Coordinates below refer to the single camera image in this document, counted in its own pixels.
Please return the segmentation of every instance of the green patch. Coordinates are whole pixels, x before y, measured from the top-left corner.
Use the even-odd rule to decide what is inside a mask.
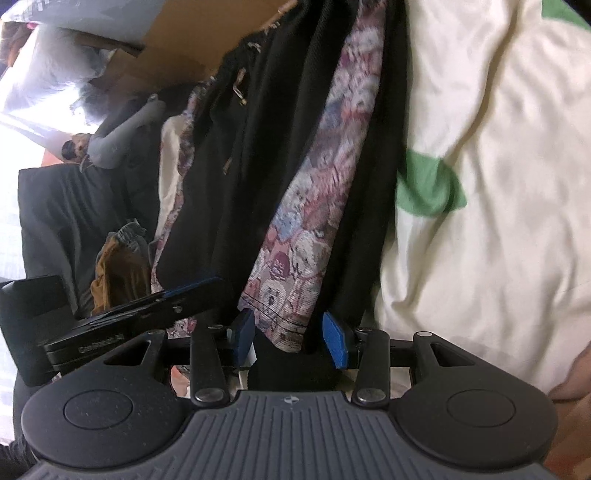
[[[565,22],[591,30],[589,24],[563,0],[542,0],[542,17],[564,20]]]
[[[406,173],[398,173],[396,205],[412,215],[435,217],[466,204],[460,181],[441,158],[407,150]]]

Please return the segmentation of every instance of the clothes pile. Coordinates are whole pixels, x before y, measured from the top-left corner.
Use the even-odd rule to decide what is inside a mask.
[[[299,2],[193,91],[178,174],[161,175],[152,291],[227,280],[234,297],[216,323],[236,309],[256,314],[249,385],[334,385],[319,320],[330,310],[357,326],[369,304],[404,161],[406,98],[398,0]]]

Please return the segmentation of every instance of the grey ribbed plate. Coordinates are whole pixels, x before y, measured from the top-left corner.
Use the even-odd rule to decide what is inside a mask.
[[[540,465],[491,475],[456,471],[420,455],[383,411],[351,406],[340,392],[242,392],[229,407],[197,412],[167,450],[109,472],[42,463],[30,480],[470,479],[554,477]]]

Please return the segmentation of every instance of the floral patterned fabric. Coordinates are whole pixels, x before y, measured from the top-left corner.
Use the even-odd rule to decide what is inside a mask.
[[[199,109],[199,105],[203,100],[207,89],[212,84],[213,79],[210,79],[206,82],[199,83],[191,92],[189,96],[189,101],[187,103],[187,108],[184,110],[183,115],[186,117],[186,123],[181,131],[180,134],[180,149],[178,151],[178,163],[177,169],[180,175],[177,184],[177,193],[174,199],[174,207],[168,214],[168,218],[164,224],[163,232],[160,238],[158,238],[157,246],[156,246],[156,253],[154,255],[154,265],[152,266],[152,274],[151,274],[151,290],[152,293],[156,293],[162,290],[162,286],[158,282],[158,278],[156,276],[156,267],[158,265],[158,261],[160,260],[160,255],[162,254],[162,250],[164,249],[164,245],[166,245],[166,241],[168,240],[168,235],[170,234],[170,230],[174,221],[178,217],[178,213],[180,212],[181,208],[183,207],[184,197],[183,197],[183,179],[185,175],[191,168],[194,159],[195,147],[193,145],[193,125],[195,114]],[[194,328],[194,322],[191,319],[184,319],[179,320],[174,324],[172,328],[167,330],[169,338],[182,338],[189,336],[191,331]]]
[[[374,110],[385,0],[361,0],[310,150],[287,189],[241,295],[286,352],[301,348]]]

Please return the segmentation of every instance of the cardboard box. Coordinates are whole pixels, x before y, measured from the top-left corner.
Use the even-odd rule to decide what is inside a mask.
[[[93,81],[112,96],[155,92],[202,80],[239,40],[276,15],[285,0],[167,0],[139,55],[120,48]]]

